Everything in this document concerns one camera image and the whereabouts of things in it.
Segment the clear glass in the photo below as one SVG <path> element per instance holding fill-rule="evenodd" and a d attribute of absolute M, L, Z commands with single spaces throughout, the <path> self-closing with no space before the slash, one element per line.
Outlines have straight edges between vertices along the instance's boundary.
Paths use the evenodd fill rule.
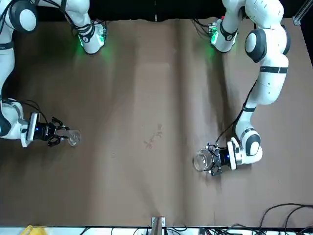
<path fill-rule="evenodd" d="M 196 171 L 208 170 L 212 164 L 212 156 L 206 149 L 199 150 L 193 158 L 193 164 Z"/>
<path fill-rule="evenodd" d="M 76 147 L 80 141 L 81 141 L 81 134 L 78 130 L 69 130 L 68 131 L 68 143 L 73 146 Z"/>
<path fill-rule="evenodd" d="M 78 130 L 69 130 L 69 131 L 58 130 L 57 134 L 59 136 L 68 136 L 67 141 L 68 141 L 69 145 L 72 147 L 76 147 L 82 139 L 82 136 Z"/>

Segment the brown table surface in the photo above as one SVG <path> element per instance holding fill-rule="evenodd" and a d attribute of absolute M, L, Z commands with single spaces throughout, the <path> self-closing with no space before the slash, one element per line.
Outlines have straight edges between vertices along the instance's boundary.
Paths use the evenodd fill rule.
<path fill-rule="evenodd" d="M 257 226 L 270 206 L 313 203 L 313 70 L 301 28 L 284 23 L 292 40 L 284 87 L 252 118 L 263 158 L 215 178 L 197 173 L 192 157 L 232 122 L 258 76 L 244 48 L 251 21 L 224 55 L 188 20 L 112 22 L 95 55 L 67 23 L 17 34 L 7 89 L 80 130 L 82 142 L 23 149 L 1 140 L 0 224 L 148 226 L 162 215 L 168 226 Z M 281 226 L 289 211 L 271 212 L 265 225 Z M 289 225 L 307 226 L 311 213 Z"/>

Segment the cable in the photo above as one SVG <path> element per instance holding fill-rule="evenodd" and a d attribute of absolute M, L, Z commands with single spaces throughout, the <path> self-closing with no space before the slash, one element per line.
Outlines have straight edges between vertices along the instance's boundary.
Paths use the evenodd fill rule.
<path fill-rule="evenodd" d="M 300 232 L 298 232 L 298 234 L 302 234 L 304 231 L 313 228 L 313 225 L 307 226 L 306 228 L 304 228 L 303 230 L 301 230 Z"/>
<path fill-rule="evenodd" d="M 271 208 L 268 208 L 268 209 L 265 211 L 265 213 L 263 214 L 263 216 L 262 216 L 262 219 L 261 219 L 261 222 L 260 222 L 260 227 L 259 227 L 259 232 L 260 232 L 261 229 L 262 229 L 262 225 L 263 225 L 263 222 L 264 222 L 264 219 L 265 219 L 266 214 L 267 214 L 270 210 L 272 210 L 272 209 L 274 209 L 274 208 L 283 207 L 283 206 L 299 206 L 299 207 L 313 208 L 313 205 L 304 205 L 304 204 L 298 204 L 298 203 L 283 203 L 283 204 L 279 204 L 279 205 L 273 206 L 273 207 L 271 207 Z"/>
<path fill-rule="evenodd" d="M 28 103 L 26 103 L 26 102 L 22 102 L 22 101 L 16 101 L 16 102 L 21 103 L 21 104 L 28 105 L 28 106 L 30 106 L 30 107 L 36 109 L 36 110 L 43 116 L 43 118 L 45 119 L 46 123 L 48 123 L 48 120 L 47 120 L 47 118 L 45 117 L 45 115 L 43 114 L 43 112 L 41 112 L 41 111 L 40 111 L 39 109 L 37 109 L 35 106 L 33 106 L 33 105 L 31 105 L 31 104 L 28 104 Z"/>
<path fill-rule="evenodd" d="M 255 84 L 256 84 L 256 81 L 254 82 L 253 86 L 251 87 L 251 89 L 250 89 L 250 91 L 249 91 L 249 93 L 248 93 L 248 95 L 246 97 L 246 100 L 245 100 L 245 102 L 243 104 L 243 107 L 246 106 L 246 103 L 248 102 L 249 96 L 250 96 L 250 94 L 251 94 Z M 236 117 L 236 119 L 220 134 L 220 136 L 218 136 L 218 138 L 216 139 L 215 143 L 218 143 L 220 138 L 223 136 L 223 134 L 225 134 L 225 132 L 228 131 L 239 120 L 239 118 L 240 118 L 242 113 L 243 113 L 243 109 L 241 109 L 241 111 L 238 114 L 238 116 Z"/>
<path fill-rule="evenodd" d="M 38 108 L 38 110 L 40 110 L 40 106 L 37 102 L 35 102 L 34 100 L 31 100 L 31 99 L 26 99 L 26 100 L 22 100 L 21 102 L 31 102 L 33 104 L 35 104 Z"/>
<path fill-rule="evenodd" d="M 91 227 L 85 227 L 85 229 L 79 235 L 83 235 L 89 229 L 91 229 Z"/>
<path fill-rule="evenodd" d="M 312 206 L 308 206 L 308 205 L 303 205 L 303 206 L 300 206 L 300 207 L 297 207 L 297 208 L 293 209 L 293 210 L 289 213 L 289 215 L 287 216 L 287 218 L 286 218 L 286 220 L 285 220 L 285 233 L 287 233 L 287 224 L 288 224 L 288 220 L 289 220 L 290 216 L 291 216 L 293 213 L 295 213 L 297 210 L 302 209 L 302 208 L 311 208 L 311 209 L 313 209 Z"/>
<path fill-rule="evenodd" d="M 136 233 L 138 230 L 139 230 L 139 228 L 137 228 L 137 229 L 135 230 L 135 232 L 133 233 L 133 235 L 135 235 L 135 233 Z"/>
<path fill-rule="evenodd" d="M 187 227 L 185 226 L 185 228 L 184 229 L 176 229 L 176 228 L 173 228 L 176 232 L 184 232 L 184 231 L 186 231 L 187 230 Z"/>
<path fill-rule="evenodd" d="M 168 233 L 167 233 L 167 230 L 172 231 L 172 233 L 174 232 L 174 233 L 180 235 L 180 233 L 179 233 L 178 231 L 176 231 L 176 230 L 174 230 L 174 229 L 169 229 L 169 228 L 164 228 L 164 234 L 168 234 Z"/>
<path fill-rule="evenodd" d="M 201 27 L 209 28 L 208 25 L 200 23 L 200 21 L 199 21 L 198 19 L 192 19 L 192 21 L 194 21 L 195 23 L 197 23 L 197 24 L 200 25 Z"/>
<path fill-rule="evenodd" d="M 4 11 L 2 12 L 1 14 L 1 17 L 0 17 L 0 22 L 2 21 L 2 24 L 1 24 L 1 27 L 0 27 L 0 34 L 3 30 L 3 27 L 4 27 L 4 22 L 5 22 L 5 17 L 6 17 L 6 13 L 7 11 L 9 10 L 9 8 L 12 6 L 12 4 L 14 4 L 15 2 L 17 2 L 17 0 L 12 0 L 9 2 L 9 4 L 5 7 Z"/>
<path fill-rule="evenodd" d="M 199 37 L 200 37 L 201 39 L 203 39 L 203 40 L 208 40 L 208 36 L 209 36 L 209 35 L 208 35 L 207 33 L 201 32 L 201 31 L 198 29 L 196 23 L 195 23 L 193 20 L 191 20 L 191 22 L 192 22 L 192 24 L 194 25 L 194 27 L 195 27 L 195 29 L 196 29 L 197 34 L 199 35 Z"/>

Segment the yellow object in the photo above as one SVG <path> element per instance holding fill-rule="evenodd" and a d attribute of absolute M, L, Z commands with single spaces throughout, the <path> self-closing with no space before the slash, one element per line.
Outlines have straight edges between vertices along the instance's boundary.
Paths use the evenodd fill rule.
<path fill-rule="evenodd" d="M 47 235 L 47 233 L 44 228 L 33 228 L 33 226 L 29 225 L 26 229 L 24 229 L 21 235 Z"/>

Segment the stain on mat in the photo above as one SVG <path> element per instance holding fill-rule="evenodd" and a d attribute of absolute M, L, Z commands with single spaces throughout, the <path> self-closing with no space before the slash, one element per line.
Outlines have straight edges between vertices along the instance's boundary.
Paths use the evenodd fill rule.
<path fill-rule="evenodd" d="M 157 125 L 157 131 L 153 133 L 153 135 L 150 137 L 149 141 L 144 141 L 143 143 L 146 145 L 146 148 L 152 149 L 152 145 L 157 137 L 162 138 L 163 132 L 162 132 L 162 124 Z"/>

